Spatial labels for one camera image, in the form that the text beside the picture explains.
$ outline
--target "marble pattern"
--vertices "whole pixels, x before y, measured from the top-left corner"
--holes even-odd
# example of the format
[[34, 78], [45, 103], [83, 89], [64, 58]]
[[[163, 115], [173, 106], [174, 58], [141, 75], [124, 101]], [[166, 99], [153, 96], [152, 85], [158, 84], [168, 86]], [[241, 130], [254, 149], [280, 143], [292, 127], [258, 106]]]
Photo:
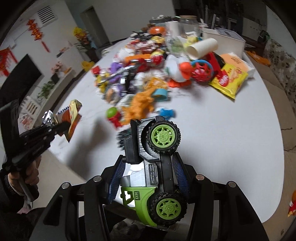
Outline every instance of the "marble pattern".
[[[127, 42], [118, 44], [98, 65], [109, 67], [116, 51]], [[244, 60], [252, 65], [246, 55]], [[57, 136], [50, 151], [89, 180], [113, 165], [124, 151], [117, 148], [117, 131], [105, 117], [111, 105], [96, 94], [90, 72], [72, 90], [61, 109], [72, 99], [83, 105], [79, 111], [81, 121], [70, 143]], [[214, 182], [237, 182], [262, 222], [272, 216], [283, 186], [283, 142], [273, 103], [258, 72], [243, 84], [235, 102], [210, 86], [193, 83], [190, 88], [172, 89], [170, 101], [156, 103], [156, 107], [176, 112], [171, 120], [181, 131], [178, 152], [183, 162]], [[142, 167], [127, 165], [125, 175]], [[119, 193], [116, 201], [121, 202]]]

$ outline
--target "red label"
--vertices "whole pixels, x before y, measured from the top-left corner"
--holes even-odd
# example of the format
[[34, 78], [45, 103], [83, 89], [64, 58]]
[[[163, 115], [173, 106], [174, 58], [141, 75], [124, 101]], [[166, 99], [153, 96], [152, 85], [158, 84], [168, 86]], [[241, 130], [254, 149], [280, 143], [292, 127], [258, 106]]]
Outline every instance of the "red label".
[[229, 78], [225, 70], [222, 71], [221, 75], [219, 76], [219, 84], [223, 87], [228, 85]]

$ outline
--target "bracelet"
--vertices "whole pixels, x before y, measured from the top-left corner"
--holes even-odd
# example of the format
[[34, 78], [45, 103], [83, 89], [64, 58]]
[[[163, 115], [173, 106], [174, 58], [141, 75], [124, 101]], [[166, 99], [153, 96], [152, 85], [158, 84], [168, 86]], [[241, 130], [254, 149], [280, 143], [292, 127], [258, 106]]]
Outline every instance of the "bracelet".
[[13, 185], [11, 185], [10, 180], [9, 180], [9, 177], [7, 177], [7, 179], [8, 179], [8, 183], [9, 183], [9, 185], [11, 186], [11, 188], [12, 188], [12, 189], [13, 189], [18, 195], [20, 195], [20, 196], [25, 196], [24, 193], [19, 192], [18, 190], [16, 190], [16, 189], [14, 188]]

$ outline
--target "door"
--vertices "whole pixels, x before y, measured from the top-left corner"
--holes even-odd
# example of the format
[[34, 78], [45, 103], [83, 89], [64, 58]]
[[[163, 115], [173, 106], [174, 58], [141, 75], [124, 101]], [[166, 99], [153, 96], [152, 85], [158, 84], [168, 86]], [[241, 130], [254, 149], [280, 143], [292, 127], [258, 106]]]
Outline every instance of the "door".
[[90, 7], [82, 12], [80, 17], [97, 48], [110, 43], [101, 21], [99, 20], [93, 7]]

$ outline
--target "hd logo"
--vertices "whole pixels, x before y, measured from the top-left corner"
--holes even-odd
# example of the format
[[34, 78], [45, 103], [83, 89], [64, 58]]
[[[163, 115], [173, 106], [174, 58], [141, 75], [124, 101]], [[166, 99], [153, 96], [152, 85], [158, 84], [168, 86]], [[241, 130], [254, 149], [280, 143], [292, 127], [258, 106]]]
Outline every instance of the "hd logo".
[[140, 200], [140, 192], [139, 191], [134, 191], [133, 197], [135, 200]]

